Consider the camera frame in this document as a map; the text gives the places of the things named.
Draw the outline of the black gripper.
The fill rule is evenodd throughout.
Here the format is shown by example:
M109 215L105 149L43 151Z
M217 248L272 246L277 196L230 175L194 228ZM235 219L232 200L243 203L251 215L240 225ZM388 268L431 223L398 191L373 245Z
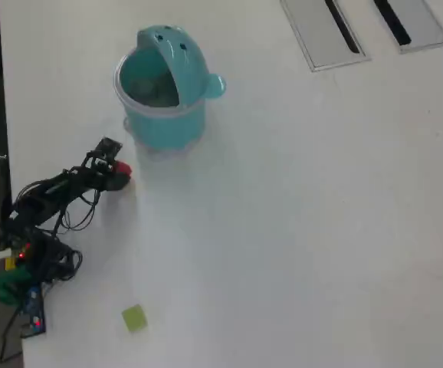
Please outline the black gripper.
M106 191L120 191L130 183L130 175L115 172L116 157L112 153L89 151L81 167L85 169L92 187Z

